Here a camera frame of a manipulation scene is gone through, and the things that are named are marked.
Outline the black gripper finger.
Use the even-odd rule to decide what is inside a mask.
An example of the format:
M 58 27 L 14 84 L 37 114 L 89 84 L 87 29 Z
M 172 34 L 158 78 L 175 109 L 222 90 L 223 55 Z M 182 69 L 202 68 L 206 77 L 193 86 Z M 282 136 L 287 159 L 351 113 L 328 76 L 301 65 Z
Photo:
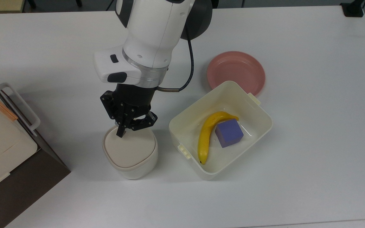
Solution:
M 127 128 L 131 129 L 132 131 L 139 131 L 141 129 L 152 127 L 157 120 L 158 116 L 150 111 L 145 115 L 144 118 L 133 118 L 127 125 Z
M 127 104 L 124 97 L 118 91 L 106 91 L 101 95 L 100 101 L 103 104 L 110 119 L 118 125 L 116 135 L 122 138 L 126 130 L 126 108 Z

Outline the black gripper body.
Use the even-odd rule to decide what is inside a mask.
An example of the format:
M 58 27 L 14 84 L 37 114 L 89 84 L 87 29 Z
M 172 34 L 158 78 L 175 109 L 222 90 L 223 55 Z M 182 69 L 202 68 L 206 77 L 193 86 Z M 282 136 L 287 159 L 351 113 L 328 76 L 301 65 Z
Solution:
M 117 84 L 114 91 L 116 117 L 125 116 L 134 110 L 134 118 L 150 113 L 151 100 L 156 88 L 142 88 L 129 84 Z

